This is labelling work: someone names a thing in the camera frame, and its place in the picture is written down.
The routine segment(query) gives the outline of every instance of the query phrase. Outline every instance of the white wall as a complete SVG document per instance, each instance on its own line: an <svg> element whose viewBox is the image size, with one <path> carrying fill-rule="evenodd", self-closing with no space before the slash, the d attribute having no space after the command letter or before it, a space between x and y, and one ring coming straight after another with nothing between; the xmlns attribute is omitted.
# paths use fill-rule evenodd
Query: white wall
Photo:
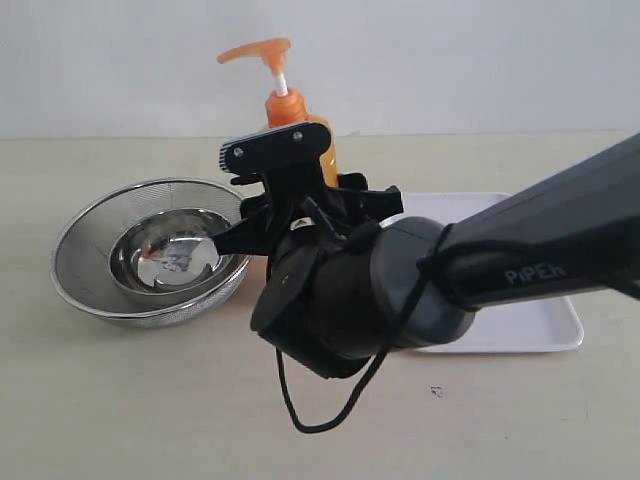
<svg viewBox="0 0 640 480"><path fill-rule="evenodd" d="M288 78L339 134L635 129L638 0L3 0L0 137L255 130L238 44L288 36Z"/></svg>

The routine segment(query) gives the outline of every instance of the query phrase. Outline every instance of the bowl rim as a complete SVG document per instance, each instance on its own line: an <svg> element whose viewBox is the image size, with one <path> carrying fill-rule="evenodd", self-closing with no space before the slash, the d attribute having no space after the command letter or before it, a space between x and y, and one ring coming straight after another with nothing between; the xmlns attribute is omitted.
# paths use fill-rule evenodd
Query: bowl rim
<svg viewBox="0 0 640 480"><path fill-rule="evenodd" d="M216 187L219 188L221 190L224 190L228 193L230 193L231 195L233 195L234 197L236 197L238 200L242 201L244 200L244 195L242 195L241 193L237 192L236 190L228 187L227 185L221 184L219 182L214 182L211 180L205 180L203 178L191 178L191 177L162 177L162 178L154 178L154 179L150 179L150 180L145 180L145 181L141 181L141 182L136 182L136 183L131 183L129 185L125 185L122 186L120 188L117 188L116 190L113 190L109 193L106 193L104 195L102 195L101 197L98 197L96 200L94 200L93 202L89 203L88 205L86 205L85 207L83 207L80 211L78 211L73 217L71 217L71 219L69 219L64 226L62 227L62 229L60 230L60 232L58 233L56 240L55 240L55 246L54 248L51 250L50 252L50 256L49 256L49 275L51 277L51 281L53 282L53 286L55 288L55 290L57 291L58 295L60 295L64 301L66 301L68 304L70 304L71 306L77 308L78 310L81 310L83 312L86 313L90 313L92 315L96 315L98 317L104 317L104 318L108 318L108 319L112 319L112 320L133 320L133 319L140 319L140 318L149 318L149 317L156 317L159 315L165 315L168 313L174 313L180 310L185 310L189 307L194 306L195 304L199 303L201 300L204 300L206 297L208 297L209 295L215 293L217 290L219 290L220 288L224 287L225 285L233 282L234 280L236 280L238 278L238 276L242 275L244 273L244 271L246 270L249 261L251 260L251 256L250 255L244 255L244 254L234 254L235 256L240 257L240 262L238 263L238 266L229 274L229 276L227 277L227 280L215 285L214 287L212 287L211 289L207 290L206 292L198 295L197 297L194 297L190 300L187 300L186 302L182 302L176 305L172 305L169 307L164 307L164 308L159 308L156 310L148 310L148 311L144 311L144 312L132 312L132 313L123 313L123 312L109 312L106 310L100 310L97 308L93 308L93 307L89 307L88 305L83 304L82 302L79 302L78 300L76 300L74 297L72 297L69 293L67 293L67 291L65 290L65 288L62 286L62 284L60 283L60 279L58 278L58 273L56 271L56 264L57 264L57 258L58 258L58 252L60 250L60 246L62 244L62 242L64 241L64 239L66 238L66 236L69 234L69 231L71 230L71 228L73 228L73 226L80 220L82 219L87 213L89 213L90 211L92 211L93 209L95 209L96 207L100 206L101 204L103 204L104 202L117 197L118 195L122 195L123 193L132 191L132 190L137 190L139 188L144 188L144 187L149 187L149 186L153 186L153 185L160 185L163 183L194 183L194 184L199 184L199 185L206 185L206 186L210 186L210 187Z"/></svg>

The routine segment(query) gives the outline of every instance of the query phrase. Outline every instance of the orange pump head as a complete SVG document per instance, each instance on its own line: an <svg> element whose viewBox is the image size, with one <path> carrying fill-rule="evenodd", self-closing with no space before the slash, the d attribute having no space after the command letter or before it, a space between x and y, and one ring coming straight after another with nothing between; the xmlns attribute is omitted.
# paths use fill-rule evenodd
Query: orange pump head
<svg viewBox="0 0 640 480"><path fill-rule="evenodd" d="M240 57L262 57L264 64L271 69L276 88L266 103L269 127L307 119L304 98L295 88L288 88L284 78L284 64L289 47L291 42L288 38L272 38L232 48L218 55L219 63L227 63Z"/></svg>

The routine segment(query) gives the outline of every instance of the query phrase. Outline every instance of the metal colander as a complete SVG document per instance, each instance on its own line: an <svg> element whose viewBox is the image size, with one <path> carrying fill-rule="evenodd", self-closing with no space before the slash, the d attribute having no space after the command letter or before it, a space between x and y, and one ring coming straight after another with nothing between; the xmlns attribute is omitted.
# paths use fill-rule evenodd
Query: metal colander
<svg viewBox="0 0 640 480"><path fill-rule="evenodd" d="M175 325L216 307L239 286L248 256L229 255L224 262L217 262L224 265L224 271L207 280L204 292L200 283L199 288L180 290L178 296L175 292L170 293L173 297L158 294L165 299L160 303L162 308L158 301L132 295L131 285L119 285L110 270L110 258L127 232L144 227L148 219L181 211L202 212L224 219L224 225L233 225L240 220L241 200L225 186L188 178L150 180L109 193L76 215L60 234L51 256L56 290L80 310L112 323L137 327ZM176 303L167 305L167 298L175 298Z"/></svg>

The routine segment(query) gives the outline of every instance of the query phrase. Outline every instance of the mesh strainer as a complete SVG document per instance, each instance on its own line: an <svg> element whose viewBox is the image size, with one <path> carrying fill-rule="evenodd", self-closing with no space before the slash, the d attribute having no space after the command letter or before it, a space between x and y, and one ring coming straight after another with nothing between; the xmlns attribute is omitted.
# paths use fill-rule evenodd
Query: mesh strainer
<svg viewBox="0 0 640 480"><path fill-rule="evenodd" d="M216 229L238 222L241 200L239 194L225 186L189 178L150 180L109 193L76 215L60 234L51 256L51 278L56 290L80 310L111 323L136 327L175 325L216 307L239 286L249 257L229 255L218 259L216 255L216 261L207 263L206 252L211 248L211 242L206 234L215 234ZM200 230L185 227L184 218L189 221L186 225L199 225ZM164 275L162 278L184 278L184 288L180 285L167 287L166 282L126 283L122 280L125 277L114 275L112 271L114 252L121 254L121 251L130 250L131 258L137 262L146 255L143 244L133 245L129 250L123 248L123 239L144 239L145 229L155 228L157 233L159 224L164 229L165 246L169 245L159 250L169 253L162 257L162 262L160 259L156 262L158 271L176 272L173 277ZM200 253L192 250L184 253L185 244L198 246ZM175 252L181 248L183 254L179 256ZM204 260L198 260L202 273L190 277L192 272L188 271L184 260L192 260L198 254L200 257L205 255Z"/></svg>

